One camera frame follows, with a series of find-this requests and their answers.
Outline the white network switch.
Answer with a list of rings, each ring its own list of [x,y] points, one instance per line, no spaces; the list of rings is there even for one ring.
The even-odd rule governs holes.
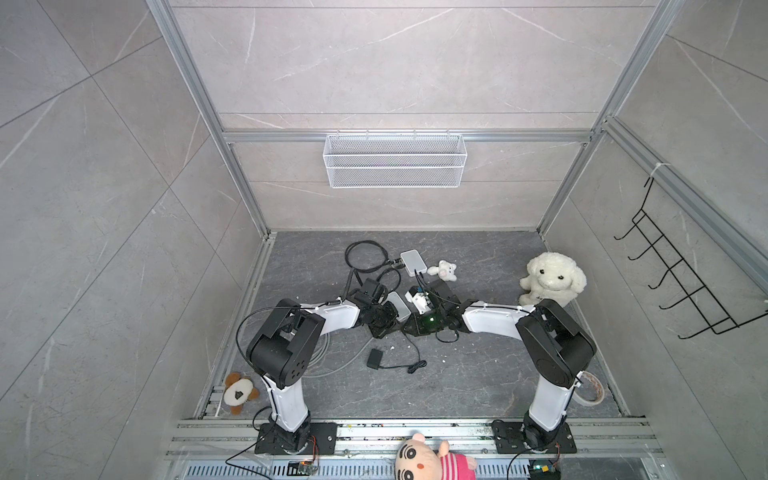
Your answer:
[[[397,321],[399,323],[405,322],[411,316],[411,309],[408,307],[398,292],[390,292],[387,296],[387,301],[392,303],[395,307],[397,312]]]
[[[421,254],[416,249],[411,249],[400,254],[403,266],[409,277],[415,277],[418,274],[426,273],[428,267]]]

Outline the black power adapter with plug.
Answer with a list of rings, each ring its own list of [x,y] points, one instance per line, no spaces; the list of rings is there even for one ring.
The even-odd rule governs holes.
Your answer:
[[[429,295],[432,305],[437,306],[441,303],[455,302],[461,306],[458,297],[453,294],[445,281],[436,279],[427,282],[422,274],[417,276],[417,280],[419,287]],[[443,330],[433,334],[440,343],[455,343],[460,337],[459,329]]]

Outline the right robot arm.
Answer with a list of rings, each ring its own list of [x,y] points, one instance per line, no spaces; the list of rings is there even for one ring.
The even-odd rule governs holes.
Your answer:
[[[592,338],[551,299],[526,306],[447,300],[430,300],[427,305],[426,312],[413,313],[404,322],[405,333],[489,333],[523,343],[539,380],[517,437],[530,451],[543,452],[553,446],[566,427],[574,390],[596,353]]]

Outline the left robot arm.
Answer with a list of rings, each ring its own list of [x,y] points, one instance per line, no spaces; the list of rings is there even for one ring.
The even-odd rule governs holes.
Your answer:
[[[252,314],[267,315],[241,357],[258,374],[272,411],[260,429],[257,453],[300,453],[312,445],[314,426],[304,401],[302,377],[320,339],[339,330],[364,326],[382,338],[403,326],[411,310],[395,291],[371,279],[342,296],[318,304],[290,298]]]

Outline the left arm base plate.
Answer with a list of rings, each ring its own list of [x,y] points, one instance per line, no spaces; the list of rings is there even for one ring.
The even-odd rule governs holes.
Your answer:
[[[254,452],[272,455],[332,455],[337,442],[336,423],[305,422],[296,432],[289,432],[274,422],[264,423]]]

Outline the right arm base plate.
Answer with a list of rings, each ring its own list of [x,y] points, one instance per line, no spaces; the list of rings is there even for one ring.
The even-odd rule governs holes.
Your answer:
[[[547,453],[574,454],[577,447],[570,425],[562,422],[547,431],[533,420],[494,420],[491,422],[492,437],[499,454]]]

